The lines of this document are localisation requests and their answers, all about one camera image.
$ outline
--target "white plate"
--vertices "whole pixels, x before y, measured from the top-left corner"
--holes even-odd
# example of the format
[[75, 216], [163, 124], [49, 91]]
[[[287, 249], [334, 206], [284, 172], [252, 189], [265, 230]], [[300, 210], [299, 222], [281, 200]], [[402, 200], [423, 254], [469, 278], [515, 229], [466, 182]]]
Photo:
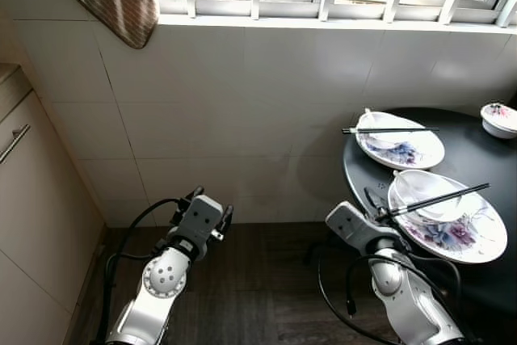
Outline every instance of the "white plate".
[[[357, 128], [372, 127], [373, 116], [375, 127], [421, 128], [421, 124], [403, 117], [385, 112], [365, 113], [359, 118]], [[378, 146], [378, 135], [356, 133], [355, 139], [359, 147], [373, 160], [396, 170], [419, 169], [425, 170], [442, 162], [445, 148], [442, 141], [431, 131], [397, 133], [398, 142], [392, 148]]]
[[[465, 189], [462, 183], [444, 177], [456, 190]], [[457, 263], [487, 263], [502, 255], [508, 237], [501, 217], [477, 193], [465, 196], [464, 215], [456, 221], [419, 225], [404, 216], [395, 217], [402, 231], [423, 249]], [[388, 204], [400, 204], [393, 195], [393, 184], [388, 190]]]

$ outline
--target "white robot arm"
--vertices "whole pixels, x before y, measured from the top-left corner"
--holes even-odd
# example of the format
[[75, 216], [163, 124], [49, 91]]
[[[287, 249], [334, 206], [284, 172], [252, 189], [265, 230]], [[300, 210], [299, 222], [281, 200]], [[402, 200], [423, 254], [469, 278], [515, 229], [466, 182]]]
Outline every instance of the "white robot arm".
[[209, 240], [223, 240], [232, 212], [229, 206], [223, 215], [222, 206], [207, 196], [191, 199], [181, 221], [166, 236], [167, 248], [145, 266], [137, 297], [124, 307], [106, 343], [162, 343], [174, 301], [187, 283], [188, 269], [204, 257]]
[[[388, 226], [366, 218], [348, 202], [339, 204], [326, 224], [362, 255], [379, 255], [414, 268], [399, 252], [401, 236]], [[368, 260], [372, 287], [385, 305], [388, 320], [406, 345], [465, 344], [464, 335], [446, 309], [434, 298], [429, 284], [402, 265]]]

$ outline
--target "cabinet handle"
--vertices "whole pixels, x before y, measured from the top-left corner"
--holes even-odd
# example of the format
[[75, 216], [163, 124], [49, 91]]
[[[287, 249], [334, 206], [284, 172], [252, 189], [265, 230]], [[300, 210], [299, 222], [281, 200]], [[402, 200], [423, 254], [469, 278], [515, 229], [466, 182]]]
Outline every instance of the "cabinet handle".
[[22, 140], [22, 137], [25, 136], [29, 129], [31, 129], [31, 126], [29, 124], [25, 124], [21, 129], [13, 131], [13, 140], [0, 154], [0, 163], [4, 163], [11, 151], [15, 149], [16, 145]]

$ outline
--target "chopsticks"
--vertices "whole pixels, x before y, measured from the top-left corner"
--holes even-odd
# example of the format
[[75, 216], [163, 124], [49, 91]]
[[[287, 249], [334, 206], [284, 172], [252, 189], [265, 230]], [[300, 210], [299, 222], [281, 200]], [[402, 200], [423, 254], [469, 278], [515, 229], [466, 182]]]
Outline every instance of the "chopsticks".
[[436, 127], [416, 127], [416, 128], [343, 128], [343, 133], [416, 133], [419, 131], [439, 131]]
[[434, 204], [438, 204], [440, 202], [450, 200], [452, 198], [464, 196], [465, 194], [469, 194], [469, 193], [472, 193], [475, 191], [480, 191], [480, 190], [486, 189], [488, 187], [490, 187], [489, 183], [483, 183], [481, 185], [477, 185], [474, 187], [467, 187], [466, 189], [454, 191], [449, 194], [444, 194], [443, 196], [430, 198], [429, 200], [419, 201], [419, 202], [415, 202], [414, 204], [404, 205], [399, 208], [390, 209], [389, 216], [395, 217], [395, 216], [400, 216], [405, 213], [414, 212], [415, 210], [418, 210], [420, 208], [425, 208], [426, 206], [431, 206]]

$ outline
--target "wooden floor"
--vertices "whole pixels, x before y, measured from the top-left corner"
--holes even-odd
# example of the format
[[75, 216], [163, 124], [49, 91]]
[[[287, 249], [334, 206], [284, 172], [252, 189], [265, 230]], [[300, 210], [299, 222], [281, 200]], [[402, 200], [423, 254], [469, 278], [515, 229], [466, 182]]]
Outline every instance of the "wooden floor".
[[[111, 229], [106, 252], [95, 268], [70, 344], [87, 345], [99, 323], [103, 265], [125, 229]], [[136, 229], [126, 251], [145, 255], [166, 228]], [[322, 223], [233, 225], [221, 244], [195, 263], [186, 291], [174, 305], [170, 345], [374, 344], [334, 317], [317, 290], [315, 265], [302, 258], [310, 243], [326, 238]], [[328, 250], [323, 277], [336, 305], [344, 309], [344, 273], [355, 253]], [[137, 290], [143, 263], [122, 259], [116, 277], [111, 321]], [[355, 323], [396, 341], [384, 306], [370, 290], [367, 269], [355, 275]], [[469, 309], [477, 334], [488, 344], [517, 343], [515, 320]]]

